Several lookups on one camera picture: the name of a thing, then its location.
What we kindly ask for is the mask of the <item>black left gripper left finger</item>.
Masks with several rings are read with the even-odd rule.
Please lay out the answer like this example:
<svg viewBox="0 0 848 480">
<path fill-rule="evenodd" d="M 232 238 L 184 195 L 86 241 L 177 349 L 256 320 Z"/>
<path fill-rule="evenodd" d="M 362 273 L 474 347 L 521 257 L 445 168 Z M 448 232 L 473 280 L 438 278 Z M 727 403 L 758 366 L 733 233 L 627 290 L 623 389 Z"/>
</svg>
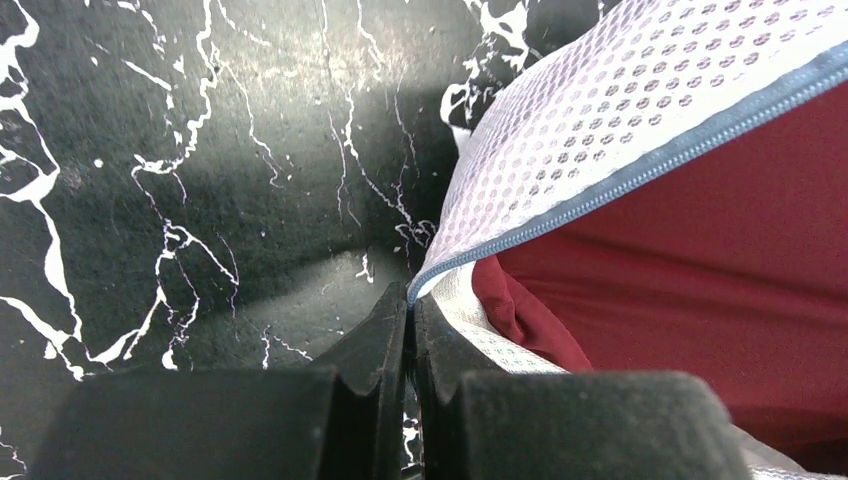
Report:
<svg viewBox="0 0 848 480">
<path fill-rule="evenodd" d="M 33 479 L 397 479 L 407 304 L 391 284 L 306 366 L 100 376 L 73 390 Z"/>
</svg>

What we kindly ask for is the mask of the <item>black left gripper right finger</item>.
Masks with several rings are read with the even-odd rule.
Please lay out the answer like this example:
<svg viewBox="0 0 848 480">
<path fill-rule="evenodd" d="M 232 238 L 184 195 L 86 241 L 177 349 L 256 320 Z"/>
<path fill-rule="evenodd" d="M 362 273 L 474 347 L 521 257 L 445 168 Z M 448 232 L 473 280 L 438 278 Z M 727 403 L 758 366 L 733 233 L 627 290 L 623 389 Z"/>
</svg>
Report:
<svg viewBox="0 0 848 480">
<path fill-rule="evenodd" d="M 415 303 L 427 479 L 745 479 L 728 415 L 679 372 L 512 374 Z"/>
</svg>

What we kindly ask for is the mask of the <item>maroon bra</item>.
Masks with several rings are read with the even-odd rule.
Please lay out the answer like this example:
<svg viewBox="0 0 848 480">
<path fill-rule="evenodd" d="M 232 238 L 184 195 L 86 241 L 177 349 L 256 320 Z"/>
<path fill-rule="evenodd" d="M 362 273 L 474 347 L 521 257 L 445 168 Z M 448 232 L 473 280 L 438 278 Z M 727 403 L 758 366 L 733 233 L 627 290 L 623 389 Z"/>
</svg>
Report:
<svg viewBox="0 0 848 480">
<path fill-rule="evenodd" d="M 847 88 L 478 261 L 505 338 L 571 372 L 679 370 L 803 467 L 847 470 Z"/>
</svg>

